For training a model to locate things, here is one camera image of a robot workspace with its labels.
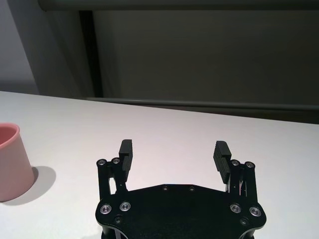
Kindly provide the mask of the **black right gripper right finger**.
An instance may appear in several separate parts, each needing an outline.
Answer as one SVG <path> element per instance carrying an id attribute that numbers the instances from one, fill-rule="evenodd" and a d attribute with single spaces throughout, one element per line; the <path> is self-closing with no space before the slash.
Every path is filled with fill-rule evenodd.
<path id="1" fill-rule="evenodd" d="M 225 141 L 217 141 L 213 159 L 217 171 L 226 185 L 226 192 L 235 196 L 245 197 L 248 200 L 256 200 L 255 164 L 250 161 L 242 164 L 231 157 L 232 154 L 227 143 Z"/>

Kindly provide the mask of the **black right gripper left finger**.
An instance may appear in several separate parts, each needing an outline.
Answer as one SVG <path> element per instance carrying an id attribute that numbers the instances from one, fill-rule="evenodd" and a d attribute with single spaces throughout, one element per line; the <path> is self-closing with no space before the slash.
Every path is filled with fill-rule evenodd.
<path id="1" fill-rule="evenodd" d="M 119 156 L 111 161 L 99 159 L 96 162 L 99 182 L 99 198 L 107 199 L 111 195 L 110 178 L 113 178 L 116 184 L 116 194 L 127 192 L 126 182 L 133 160 L 133 143 L 131 139 L 122 140 Z"/>

